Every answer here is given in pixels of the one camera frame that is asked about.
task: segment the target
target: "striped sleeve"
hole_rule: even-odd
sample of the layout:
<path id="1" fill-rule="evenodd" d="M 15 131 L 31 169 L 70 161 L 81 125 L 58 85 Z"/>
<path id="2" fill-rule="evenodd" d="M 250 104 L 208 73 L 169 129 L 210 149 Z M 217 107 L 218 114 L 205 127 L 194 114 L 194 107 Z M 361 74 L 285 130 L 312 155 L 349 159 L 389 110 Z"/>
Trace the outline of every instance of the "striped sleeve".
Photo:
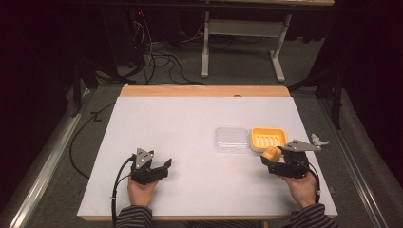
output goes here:
<path id="1" fill-rule="evenodd" d="M 317 203 L 302 209 L 298 214 L 291 217 L 292 228 L 336 228 L 337 224 L 325 214 L 325 206 Z"/>
<path id="2" fill-rule="evenodd" d="M 260 228 L 256 220 L 205 220 L 194 221 L 192 228 Z"/>
<path id="3" fill-rule="evenodd" d="M 116 219 L 117 228 L 151 228 L 152 211 L 147 207 L 129 206 Z"/>

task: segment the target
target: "sleeve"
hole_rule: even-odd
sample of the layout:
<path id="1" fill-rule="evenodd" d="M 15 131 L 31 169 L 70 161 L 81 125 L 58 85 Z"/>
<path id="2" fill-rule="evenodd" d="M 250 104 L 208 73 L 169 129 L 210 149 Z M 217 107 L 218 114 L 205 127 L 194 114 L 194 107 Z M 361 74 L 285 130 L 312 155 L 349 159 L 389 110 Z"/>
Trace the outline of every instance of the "sleeve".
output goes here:
<path id="1" fill-rule="evenodd" d="M 117 228 L 151 228 L 152 211 L 147 207 L 129 206 L 116 219 Z"/>
<path id="2" fill-rule="evenodd" d="M 325 206 L 317 203 L 302 209 L 299 213 L 291 217 L 290 226 L 292 228 L 337 228 L 338 225 L 325 214 Z"/>

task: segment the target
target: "white board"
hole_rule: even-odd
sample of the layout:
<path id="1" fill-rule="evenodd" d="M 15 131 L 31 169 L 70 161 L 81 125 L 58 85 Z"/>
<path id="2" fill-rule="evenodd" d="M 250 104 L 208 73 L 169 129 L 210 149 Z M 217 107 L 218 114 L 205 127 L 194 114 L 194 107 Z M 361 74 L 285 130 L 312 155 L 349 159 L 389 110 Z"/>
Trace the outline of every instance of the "white board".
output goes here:
<path id="1" fill-rule="evenodd" d="M 114 181 L 137 148 L 155 151 L 152 167 L 172 159 L 169 176 L 160 180 L 150 205 L 155 218 L 289 216 L 298 210 L 287 184 L 269 174 L 260 153 L 216 148 L 215 130 L 223 126 L 282 128 L 288 141 L 309 142 L 293 98 L 120 97 L 77 215 L 111 216 Z M 307 157 L 321 179 L 325 213 L 336 216 L 314 152 Z M 129 205 L 126 185 L 123 180 L 118 188 L 118 214 Z"/>

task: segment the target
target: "orange tray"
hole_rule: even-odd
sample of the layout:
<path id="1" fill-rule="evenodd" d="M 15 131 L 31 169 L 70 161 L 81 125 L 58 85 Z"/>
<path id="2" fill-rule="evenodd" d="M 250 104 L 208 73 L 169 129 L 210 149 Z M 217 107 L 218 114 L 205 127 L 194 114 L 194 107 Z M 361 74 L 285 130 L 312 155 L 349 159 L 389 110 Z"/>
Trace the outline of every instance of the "orange tray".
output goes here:
<path id="1" fill-rule="evenodd" d="M 256 152 L 264 152 L 269 146 L 284 146 L 287 136 L 281 128 L 255 127 L 251 130 L 251 147 Z"/>

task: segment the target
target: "black cable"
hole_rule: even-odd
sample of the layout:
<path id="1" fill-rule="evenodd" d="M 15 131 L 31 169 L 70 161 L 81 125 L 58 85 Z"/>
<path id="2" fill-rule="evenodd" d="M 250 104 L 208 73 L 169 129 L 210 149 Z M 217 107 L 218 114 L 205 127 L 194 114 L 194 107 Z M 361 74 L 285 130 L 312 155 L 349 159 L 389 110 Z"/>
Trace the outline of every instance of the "black cable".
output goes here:
<path id="1" fill-rule="evenodd" d="M 182 40 L 181 41 L 182 44 L 185 44 L 186 42 L 190 42 L 190 41 L 193 41 L 193 40 L 196 40 L 196 39 L 199 39 L 199 38 L 203 37 L 203 35 L 200 35 L 200 32 L 201 32 L 203 24 L 204 24 L 204 15 L 205 15 L 205 12 L 202 12 L 201 13 L 201 23 L 199 25 L 198 30 L 195 32 L 195 34 L 193 36 L 191 36 L 190 39 Z"/>
<path id="2" fill-rule="evenodd" d="M 166 67 L 169 63 L 172 63 L 173 66 L 170 67 L 169 72 L 168 72 L 168 75 L 169 75 L 169 78 L 170 78 L 174 83 L 176 83 L 176 84 L 181 84 L 181 85 L 188 85 L 188 84 L 191 84 L 191 85 L 207 86 L 207 84 L 200 83 L 200 82 L 193 82 L 193 81 L 188 80 L 186 77 L 184 77 L 184 75 L 183 75 L 183 67 L 182 67 L 181 63 L 179 62 L 179 60 L 177 59 L 177 57 L 175 57 L 175 55 L 165 54 L 165 53 L 162 53 L 162 52 L 159 52 L 159 53 L 157 53 L 157 54 L 150 53 L 149 55 L 152 57 L 151 59 L 153 60 L 153 65 L 150 64 L 150 65 L 153 67 L 153 72 L 152 72 L 152 74 L 154 74 L 154 70 L 155 70 L 156 67 Z M 162 64 L 162 65 L 160 65 L 160 66 L 157 66 L 157 65 L 156 65 L 156 62 L 155 62 L 156 59 L 165 59 L 165 60 L 166 60 L 166 63 L 164 63 L 164 64 Z M 179 82 L 175 81 L 175 80 L 171 77 L 171 71 L 172 71 L 173 67 L 175 67 L 175 66 L 179 66 L 180 72 L 181 72 L 180 75 L 181 75 L 181 77 L 186 81 L 186 83 L 179 83 Z M 146 79 L 146 82 L 145 82 L 146 85 L 149 85 L 149 84 L 150 84 L 151 78 L 152 78 L 152 76 L 151 76 L 150 78 Z"/>
<path id="3" fill-rule="evenodd" d="M 269 39 L 269 37 L 256 37 L 256 41 L 245 41 L 245 40 L 239 40 L 237 38 L 239 38 L 239 36 L 234 37 L 234 43 L 246 44 L 246 45 L 255 45 L 255 44 L 258 44 L 260 42 L 263 42 L 263 41 L 266 41 Z"/>
<path id="4" fill-rule="evenodd" d="M 73 159 L 73 155 L 72 155 L 72 151 L 73 151 L 72 149 L 73 149 L 74 142 L 75 142 L 75 140 L 77 139 L 77 136 L 81 133 L 81 131 L 82 131 L 91 121 L 94 121 L 94 120 L 98 117 L 98 114 L 100 114 L 101 112 L 103 112 L 104 110 L 106 110 L 107 108 L 109 108 L 110 106 L 112 106 L 112 105 L 114 105 L 114 104 L 115 104 L 115 103 L 108 104 L 107 106 L 105 106 L 103 109 L 101 109 L 101 110 L 98 111 L 98 112 L 91 112 L 91 114 L 93 114 L 93 116 L 92 116 L 89 120 L 87 120 L 87 121 L 80 127 L 80 129 L 77 131 L 77 133 L 74 135 L 73 139 L 71 140 L 70 147 L 69 147 L 69 149 L 68 149 L 68 155 L 69 155 L 69 158 L 70 158 L 71 165 L 73 166 L 73 168 L 74 168 L 81 176 L 85 177 L 86 179 L 89 179 L 89 175 L 87 175 L 87 174 L 85 174 L 83 171 L 81 171 L 81 170 L 77 167 L 77 165 L 74 163 L 74 159 Z"/>
<path id="5" fill-rule="evenodd" d="M 302 167 L 304 167 L 308 172 L 310 172 L 314 176 L 315 181 L 317 182 L 317 187 L 316 187 L 316 192 L 315 192 L 315 203 L 319 203 L 319 199 L 320 199 L 320 182 L 319 182 L 319 176 L 317 174 L 317 170 L 310 163 L 309 163 L 309 165 L 311 165 L 314 168 L 315 172 L 312 169 L 310 169 L 309 167 L 307 167 L 305 164 L 303 164 L 302 162 L 300 162 L 298 160 L 293 160 L 293 161 L 298 163 L 298 164 L 300 164 Z"/>
<path id="6" fill-rule="evenodd" d="M 208 47 L 213 50 L 224 50 L 224 49 L 231 47 L 231 45 L 234 43 L 234 38 L 232 36 L 229 39 L 225 39 L 225 40 L 229 40 L 229 44 L 227 44 L 225 47 L 213 47 L 210 44 L 208 45 Z"/>
<path id="7" fill-rule="evenodd" d="M 152 62 L 153 62 L 154 64 L 153 64 L 152 71 L 151 71 L 151 76 L 150 76 L 149 79 L 147 79 L 147 75 L 146 75 L 146 73 L 145 73 L 145 68 L 144 68 L 144 78 L 145 78 L 145 83 L 144 83 L 144 84 L 145 84 L 146 86 L 149 85 L 151 79 L 154 77 L 154 72 L 155 72 L 155 68 L 156 68 L 155 58 L 154 58 L 154 55 L 153 55 L 152 53 L 150 53 L 150 57 L 151 57 Z"/>
<path id="8" fill-rule="evenodd" d="M 126 179 L 126 178 L 128 178 L 128 177 L 130 177 L 130 174 L 127 175 L 127 176 L 125 176 L 125 177 L 122 177 L 122 178 L 118 181 L 118 184 L 121 183 L 121 181 L 123 181 L 124 179 Z"/>
<path id="9" fill-rule="evenodd" d="M 108 72 L 107 76 L 109 76 L 110 78 L 104 77 L 99 74 L 97 74 L 96 77 L 99 79 L 102 79 L 102 80 L 106 80 L 106 81 L 117 80 L 122 83 L 136 84 L 135 80 L 130 80 L 128 78 L 136 75 L 137 73 L 142 71 L 142 69 L 144 69 L 144 67 L 145 67 L 145 60 L 143 57 L 143 55 L 145 53 L 145 46 L 146 46 L 146 44 L 144 43 L 144 29 L 140 23 L 136 22 L 135 20 L 133 20 L 131 18 L 129 10 L 126 11 L 126 17 L 127 17 L 127 20 L 131 22 L 130 36 L 131 36 L 131 40 L 133 42 L 133 49 L 137 52 L 137 53 L 135 53 L 135 59 L 136 59 L 135 62 L 137 62 L 137 63 L 135 63 L 136 67 L 125 75 L 120 75 L 119 73 L 115 73 L 115 72 Z"/>
<path id="10" fill-rule="evenodd" d="M 167 42 L 157 41 L 157 42 L 153 42 L 153 43 L 154 43 L 154 45 L 152 45 L 152 44 L 150 44 L 150 45 L 154 47 L 153 50 L 152 50 L 152 52 L 154 52 L 154 53 L 166 49 L 166 44 L 167 44 Z M 162 46 L 162 47 L 159 47 L 158 49 L 155 49 L 156 44 L 162 44 L 163 46 Z"/>
<path id="11" fill-rule="evenodd" d="M 98 65 L 98 64 L 96 64 L 96 63 L 94 63 L 94 62 L 92 62 L 92 61 L 90 61 L 90 60 L 88 60 L 88 59 L 86 59 L 86 62 L 87 62 L 90 66 L 93 66 L 94 68 L 100 69 L 100 71 L 102 71 L 103 73 L 105 73 L 105 74 L 108 76 L 108 77 L 104 77 L 104 76 L 102 76 L 102 75 L 96 74 L 96 77 L 97 77 L 98 79 L 102 79 L 102 80 L 106 80 L 106 81 L 113 81 L 113 80 L 116 80 L 116 81 L 118 81 L 118 82 L 121 82 L 121 83 L 128 83 L 128 84 L 135 84 L 135 83 L 136 83 L 135 80 L 130 80 L 130 79 L 128 79 L 128 78 L 129 78 L 129 77 L 132 77 L 132 76 L 134 76 L 134 75 L 136 75 L 137 73 L 139 73 L 139 72 L 143 69 L 143 67 L 144 67 L 144 65 L 145 65 L 144 58 L 141 58 L 141 59 L 140 59 L 140 62 L 137 64 L 137 66 L 136 66 L 136 68 L 135 68 L 134 70 L 128 72 L 128 73 L 125 74 L 125 75 L 120 75 L 120 74 L 117 74 L 117 73 L 112 72 L 112 71 L 110 71 L 110 70 L 107 70 L 107 69 L 105 69 L 104 67 L 102 67 L 102 66 L 100 66 L 100 65 Z"/>
<path id="12" fill-rule="evenodd" d="M 193 40 L 189 40 L 189 41 L 186 41 L 186 42 L 182 42 L 182 44 L 183 44 L 184 46 L 187 46 L 187 47 L 198 48 L 198 47 L 203 46 L 203 44 L 204 44 L 204 41 L 203 41 L 203 39 L 201 39 L 201 38 L 202 38 L 202 36 L 197 37 L 197 38 L 195 38 L 195 39 L 193 39 Z"/>
<path id="13" fill-rule="evenodd" d="M 113 186 L 113 192 L 112 192 L 112 201 L 111 201 L 111 210 L 112 210 L 112 223 L 113 223 L 113 227 L 116 227 L 116 195 L 118 193 L 117 189 L 118 189 L 118 185 L 121 182 L 121 180 L 119 180 L 119 178 L 121 177 L 122 171 L 124 170 L 125 166 L 129 163 L 129 162 L 134 162 L 135 159 L 135 155 L 132 155 L 129 159 L 127 159 L 125 161 L 125 163 L 122 165 L 121 169 L 118 172 L 118 176 L 116 177 L 115 180 L 115 184 Z"/>

